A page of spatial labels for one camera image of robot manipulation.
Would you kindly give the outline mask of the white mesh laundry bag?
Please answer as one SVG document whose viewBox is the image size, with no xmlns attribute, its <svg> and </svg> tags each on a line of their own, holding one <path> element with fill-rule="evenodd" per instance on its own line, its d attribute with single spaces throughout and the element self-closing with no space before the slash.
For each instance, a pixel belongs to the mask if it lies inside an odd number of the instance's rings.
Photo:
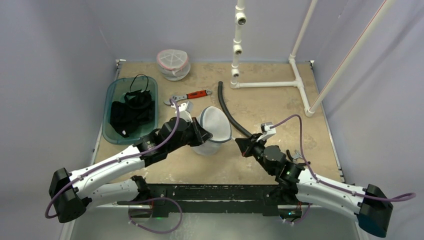
<svg viewBox="0 0 424 240">
<path fill-rule="evenodd" d="M 221 145 L 232 139 L 232 127 L 225 113 L 215 107 L 206 107 L 199 115 L 199 123 L 203 129 L 212 134 L 212 137 L 200 146 L 193 147 L 193 151 L 202 156 L 216 154 Z"/>
</svg>

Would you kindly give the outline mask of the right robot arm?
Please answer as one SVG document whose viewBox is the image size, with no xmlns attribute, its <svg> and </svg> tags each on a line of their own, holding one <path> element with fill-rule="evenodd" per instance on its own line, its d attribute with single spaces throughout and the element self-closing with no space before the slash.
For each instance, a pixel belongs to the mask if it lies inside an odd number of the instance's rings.
<svg viewBox="0 0 424 240">
<path fill-rule="evenodd" d="M 235 142 L 243 157 L 253 157 L 275 178 L 277 192 L 284 202 L 292 204 L 297 200 L 318 205 L 356 221 L 373 236 L 387 236 L 394 207 L 378 186 L 349 185 L 313 175 L 306 167 L 288 160 L 279 146 L 266 146 L 265 141 L 257 141 L 258 137 L 239 137 Z"/>
</svg>

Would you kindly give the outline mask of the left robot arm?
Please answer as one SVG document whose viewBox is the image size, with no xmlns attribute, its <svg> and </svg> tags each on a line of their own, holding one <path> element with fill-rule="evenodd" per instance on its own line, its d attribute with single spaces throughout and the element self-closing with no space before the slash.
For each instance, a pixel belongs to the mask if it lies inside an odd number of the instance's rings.
<svg viewBox="0 0 424 240">
<path fill-rule="evenodd" d="M 74 171 L 60 168 L 52 175 L 48 189 L 51 200 L 44 216 L 57 218 L 60 223 L 75 220 L 88 207 L 107 202 L 110 181 L 165 160 L 169 153 L 181 147 L 201 146 L 212 137 L 195 117 L 190 120 L 173 117 L 106 160 Z"/>
</svg>

